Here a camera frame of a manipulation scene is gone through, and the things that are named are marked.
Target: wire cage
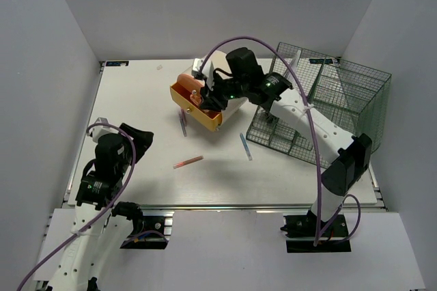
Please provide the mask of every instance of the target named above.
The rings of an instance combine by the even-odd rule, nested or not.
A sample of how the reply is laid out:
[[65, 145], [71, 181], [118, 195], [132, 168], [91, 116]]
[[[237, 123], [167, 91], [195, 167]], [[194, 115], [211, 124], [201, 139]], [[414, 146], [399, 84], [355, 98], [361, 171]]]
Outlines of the wire cage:
[[[372, 152], [381, 144], [391, 75], [336, 57], [286, 43], [277, 50], [297, 74], [308, 101], [336, 125], [354, 135], [367, 134]], [[283, 62], [275, 57], [270, 72], [296, 84]], [[246, 134], [249, 141], [315, 164], [312, 140], [302, 137], [284, 121], [257, 108]], [[328, 163], [322, 159], [322, 166]]]

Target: wire mesh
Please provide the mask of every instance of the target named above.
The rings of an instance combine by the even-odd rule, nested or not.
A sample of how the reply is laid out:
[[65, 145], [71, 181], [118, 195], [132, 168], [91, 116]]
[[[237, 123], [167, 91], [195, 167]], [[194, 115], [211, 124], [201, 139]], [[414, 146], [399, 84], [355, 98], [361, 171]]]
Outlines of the wire mesh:
[[[367, 134], [373, 141], [372, 152], [378, 149], [389, 99], [390, 74], [286, 43], [279, 43], [277, 50], [289, 64], [300, 51], [296, 75], [308, 101], [343, 129], [354, 135]], [[287, 77], [296, 88], [277, 57], [272, 60], [270, 72]], [[315, 163], [312, 141], [261, 107], [255, 112], [246, 138]], [[328, 167], [328, 163], [322, 160], [322, 166]]]

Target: gray wall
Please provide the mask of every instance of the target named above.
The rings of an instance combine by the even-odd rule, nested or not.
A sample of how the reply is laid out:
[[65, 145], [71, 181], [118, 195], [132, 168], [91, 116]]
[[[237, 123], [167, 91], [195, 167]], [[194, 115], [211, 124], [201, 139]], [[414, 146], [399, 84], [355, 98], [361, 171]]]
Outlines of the gray wall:
[[437, 0], [373, 0], [344, 57], [393, 73], [373, 165], [401, 214], [427, 290], [437, 290]]
[[65, 0], [0, 8], [0, 281], [15, 290], [61, 205], [99, 68]]
[[99, 59], [146, 59], [194, 57], [240, 34], [341, 55], [371, 0], [66, 1]]

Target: wire basket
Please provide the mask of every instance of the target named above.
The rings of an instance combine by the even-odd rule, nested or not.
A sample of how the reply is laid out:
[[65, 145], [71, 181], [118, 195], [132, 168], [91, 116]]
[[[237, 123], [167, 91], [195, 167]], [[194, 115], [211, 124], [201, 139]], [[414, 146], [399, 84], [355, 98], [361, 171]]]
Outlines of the wire basket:
[[[354, 135], [367, 134], [372, 152], [381, 144], [391, 75], [325, 54], [286, 43], [277, 50], [287, 63], [296, 66], [308, 101], [336, 125]], [[283, 62], [275, 57], [270, 72], [296, 84]], [[315, 164], [312, 140], [302, 137], [284, 121], [257, 108], [246, 134], [249, 141]], [[322, 166], [328, 163], [322, 159]]]

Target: white wall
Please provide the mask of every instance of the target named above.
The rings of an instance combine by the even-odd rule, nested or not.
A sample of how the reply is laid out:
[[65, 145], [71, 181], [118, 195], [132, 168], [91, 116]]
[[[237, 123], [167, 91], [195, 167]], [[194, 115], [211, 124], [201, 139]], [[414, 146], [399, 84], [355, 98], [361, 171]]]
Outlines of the white wall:
[[99, 59], [146, 59], [194, 57], [240, 34], [341, 55], [371, 0], [66, 1]]
[[0, 8], [0, 283], [15, 290], [61, 205], [99, 65], [65, 0]]
[[373, 165], [401, 214], [427, 290], [437, 290], [437, 0], [373, 0], [344, 57], [393, 74]]

